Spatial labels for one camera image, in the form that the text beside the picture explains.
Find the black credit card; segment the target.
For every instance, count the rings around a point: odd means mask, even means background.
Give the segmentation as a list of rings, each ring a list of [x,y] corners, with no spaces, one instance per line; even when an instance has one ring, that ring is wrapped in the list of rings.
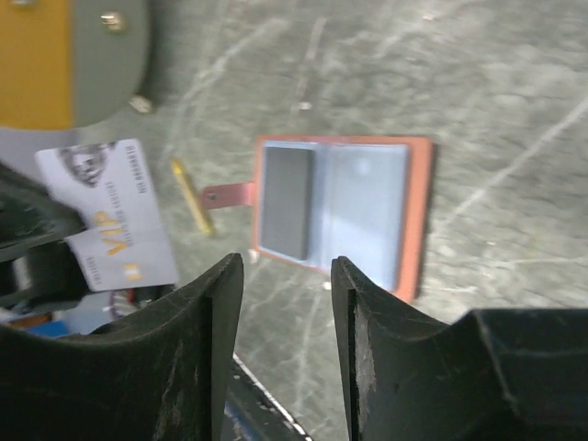
[[[296,260],[307,258],[314,152],[266,149],[261,233],[265,249]]]

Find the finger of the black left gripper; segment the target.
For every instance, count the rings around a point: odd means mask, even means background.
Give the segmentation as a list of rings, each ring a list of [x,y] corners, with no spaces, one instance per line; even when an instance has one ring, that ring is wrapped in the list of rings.
[[[1,306],[73,302],[88,293],[66,239],[85,231],[75,209],[1,165]]]

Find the silver VIP card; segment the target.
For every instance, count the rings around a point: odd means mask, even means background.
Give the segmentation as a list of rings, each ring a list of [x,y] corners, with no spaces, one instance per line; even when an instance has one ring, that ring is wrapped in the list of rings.
[[[173,285],[178,272],[141,143],[136,139],[42,150],[50,196],[85,224],[70,234],[93,291]]]

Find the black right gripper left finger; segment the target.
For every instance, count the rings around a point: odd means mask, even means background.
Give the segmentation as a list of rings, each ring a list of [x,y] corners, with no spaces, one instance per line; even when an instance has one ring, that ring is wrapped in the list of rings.
[[[1,330],[4,440],[217,440],[243,259],[88,335]]]

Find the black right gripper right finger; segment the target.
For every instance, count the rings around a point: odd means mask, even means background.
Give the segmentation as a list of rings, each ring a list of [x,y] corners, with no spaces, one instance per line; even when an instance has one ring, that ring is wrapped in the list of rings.
[[[353,440],[584,440],[587,312],[477,309],[440,322],[333,260]]]

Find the brown leather card holder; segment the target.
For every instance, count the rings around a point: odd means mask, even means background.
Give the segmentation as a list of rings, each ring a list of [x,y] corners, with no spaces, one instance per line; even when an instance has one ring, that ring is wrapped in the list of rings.
[[[266,149],[314,152],[307,258],[296,260],[259,243]],[[253,248],[328,273],[351,259],[378,286],[410,302],[417,296],[435,145],[423,136],[271,135],[257,141],[250,182],[206,187],[207,209],[253,210]]]

